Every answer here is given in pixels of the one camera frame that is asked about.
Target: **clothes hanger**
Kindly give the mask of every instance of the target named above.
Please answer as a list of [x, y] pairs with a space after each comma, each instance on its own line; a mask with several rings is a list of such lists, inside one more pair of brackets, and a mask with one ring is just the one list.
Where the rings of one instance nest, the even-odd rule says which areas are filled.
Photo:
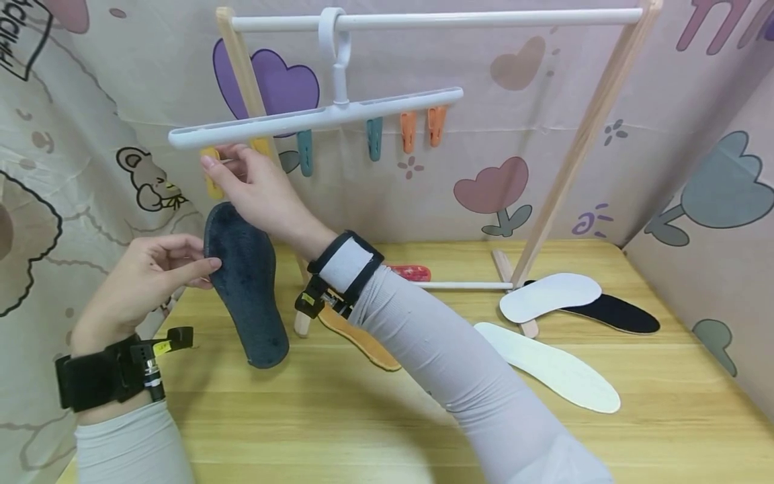
[[347, 97], [347, 65], [352, 52], [352, 42], [349, 31], [336, 32], [336, 21], [340, 15], [344, 15], [343, 9], [337, 7], [323, 9], [317, 29], [320, 52], [333, 66], [331, 74], [334, 102], [332, 105], [306, 111], [173, 129], [169, 133], [170, 144], [178, 149], [193, 149], [226, 142], [240, 142], [249, 138], [325, 128], [449, 105], [462, 98], [462, 88], [446, 88], [350, 102]]

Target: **person's left hand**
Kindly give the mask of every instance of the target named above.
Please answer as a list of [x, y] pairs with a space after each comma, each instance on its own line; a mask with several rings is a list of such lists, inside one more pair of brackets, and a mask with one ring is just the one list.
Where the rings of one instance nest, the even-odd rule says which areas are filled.
[[211, 289], [221, 260], [186, 234], [134, 239], [84, 309], [71, 336], [73, 356], [102, 351], [135, 333], [145, 316], [181, 286]]

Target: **orange insole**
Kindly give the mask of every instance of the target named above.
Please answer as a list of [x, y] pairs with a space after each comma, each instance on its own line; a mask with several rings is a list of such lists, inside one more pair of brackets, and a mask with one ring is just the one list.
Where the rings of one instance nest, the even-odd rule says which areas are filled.
[[388, 372], [396, 372], [401, 368], [400, 363], [398, 363], [373, 336], [366, 331], [347, 323], [346, 319], [332, 310], [327, 304], [317, 318], [320, 319], [320, 322], [323, 323], [326, 328], [345, 337], [353, 345], [357, 346], [358, 349], [371, 360], [371, 363], [377, 365], [379, 368]]
[[[404, 279], [422, 282], [430, 280], [430, 270], [425, 266], [409, 265], [389, 267], [393, 272]], [[320, 319], [323, 326], [334, 333], [338, 333], [345, 337], [353, 345], [357, 346], [358, 349], [371, 360], [371, 363], [377, 365], [379, 368], [388, 372], [396, 372], [401, 368], [400, 363], [398, 363], [373, 336], [368, 332], [347, 323], [346, 319], [332, 310], [327, 304], [317, 318]]]

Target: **white insole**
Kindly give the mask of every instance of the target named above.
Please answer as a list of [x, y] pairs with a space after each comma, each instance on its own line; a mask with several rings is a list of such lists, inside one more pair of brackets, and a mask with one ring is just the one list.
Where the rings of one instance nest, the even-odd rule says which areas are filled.
[[534, 376], [562, 398], [601, 414], [614, 414], [621, 408], [621, 397], [613, 385], [570, 353], [492, 323], [478, 323], [474, 328], [509, 365]]
[[507, 293], [500, 300], [500, 311], [509, 321], [521, 324], [562, 307], [592, 303], [601, 295], [602, 288], [590, 277], [551, 274]]

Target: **person's right hand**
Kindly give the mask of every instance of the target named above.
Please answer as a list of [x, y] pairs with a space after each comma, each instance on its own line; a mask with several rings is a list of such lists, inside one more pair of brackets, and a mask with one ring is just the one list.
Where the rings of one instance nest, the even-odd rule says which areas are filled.
[[282, 168], [243, 144], [218, 146], [220, 163], [202, 156], [204, 171], [251, 225], [315, 260], [336, 235], [304, 206]]

